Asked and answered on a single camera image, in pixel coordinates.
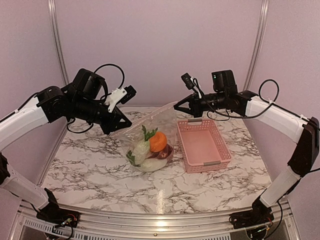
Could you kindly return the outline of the clear zip top bag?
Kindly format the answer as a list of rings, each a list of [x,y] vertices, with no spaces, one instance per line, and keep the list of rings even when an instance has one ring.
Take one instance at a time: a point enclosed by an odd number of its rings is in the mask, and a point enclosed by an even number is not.
[[[137,119],[112,137],[120,142],[125,159],[141,172],[160,170],[171,162],[177,135],[175,102]]]

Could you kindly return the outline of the orange tangerine toy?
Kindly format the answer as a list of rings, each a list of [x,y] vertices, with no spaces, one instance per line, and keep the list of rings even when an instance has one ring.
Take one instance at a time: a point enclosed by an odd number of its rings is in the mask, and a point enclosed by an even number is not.
[[[167,137],[163,132],[156,132],[153,137],[149,139],[150,151],[161,152],[167,145]]]

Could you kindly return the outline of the pink perforated plastic basket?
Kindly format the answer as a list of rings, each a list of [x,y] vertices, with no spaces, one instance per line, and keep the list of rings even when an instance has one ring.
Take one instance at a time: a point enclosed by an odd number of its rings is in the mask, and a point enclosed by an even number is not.
[[[212,119],[179,120],[177,136],[188,174],[223,170],[232,160],[232,155]]]

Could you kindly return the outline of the dark maroon eggplant toy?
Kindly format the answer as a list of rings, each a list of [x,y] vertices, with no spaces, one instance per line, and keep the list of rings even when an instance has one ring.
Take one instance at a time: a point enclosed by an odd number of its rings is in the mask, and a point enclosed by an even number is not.
[[[174,148],[167,144],[162,151],[152,152],[149,159],[163,160],[169,158],[173,154]]]

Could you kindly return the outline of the white radish with leaves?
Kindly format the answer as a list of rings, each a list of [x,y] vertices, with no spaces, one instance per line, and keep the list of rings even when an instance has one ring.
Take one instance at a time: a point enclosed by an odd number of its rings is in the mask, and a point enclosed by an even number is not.
[[[136,167],[142,172],[154,172],[166,166],[168,161],[166,159],[148,158],[142,163],[137,163],[133,152],[129,150],[126,154],[126,158],[129,160],[130,164]]]

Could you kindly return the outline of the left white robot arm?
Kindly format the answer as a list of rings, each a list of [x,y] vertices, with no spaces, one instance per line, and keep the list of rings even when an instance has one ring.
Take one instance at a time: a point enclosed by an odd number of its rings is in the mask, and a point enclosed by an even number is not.
[[[132,86],[119,87],[100,100],[95,99],[97,94],[93,89],[82,91],[72,84],[62,88],[50,86],[35,93],[22,107],[1,119],[0,149],[4,150],[25,134],[61,117],[100,125],[106,135],[131,126],[131,121],[117,104],[124,104],[136,95]],[[53,193],[15,171],[3,155],[0,157],[0,186],[43,211],[51,222],[58,223],[63,219],[63,211],[58,208]]]

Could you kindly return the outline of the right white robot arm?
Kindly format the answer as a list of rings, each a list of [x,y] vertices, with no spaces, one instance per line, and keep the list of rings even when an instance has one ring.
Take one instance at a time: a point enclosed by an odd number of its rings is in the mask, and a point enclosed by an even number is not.
[[[249,90],[231,94],[209,93],[202,97],[193,93],[178,101],[174,109],[195,118],[201,117],[205,111],[230,110],[237,113],[238,118],[258,120],[296,143],[286,169],[259,197],[259,201],[267,208],[289,194],[311,172],[319,154],[319,121],[316,118],[304,119],[276,106],[272,101],[261,100]]]

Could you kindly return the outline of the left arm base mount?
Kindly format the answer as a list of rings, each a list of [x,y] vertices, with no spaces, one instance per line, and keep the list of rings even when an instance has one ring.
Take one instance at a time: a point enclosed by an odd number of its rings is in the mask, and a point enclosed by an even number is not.
[[[56,228],[76,228],[80,213],[78,211],[61,208],[53,196],[48,199],[48,204],[44,208],[38,210],[36,217],[40,220],[55,224]]]

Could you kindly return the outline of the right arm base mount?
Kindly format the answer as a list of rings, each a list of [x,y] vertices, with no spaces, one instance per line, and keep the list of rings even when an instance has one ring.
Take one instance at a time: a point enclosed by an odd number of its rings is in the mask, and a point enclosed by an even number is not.
[[[234,229],[252,227],[272,222],[274,215],[271,207],[266,207],[259,198],[251,206],[251,210],[239,211],[230,214],[229,222]]]

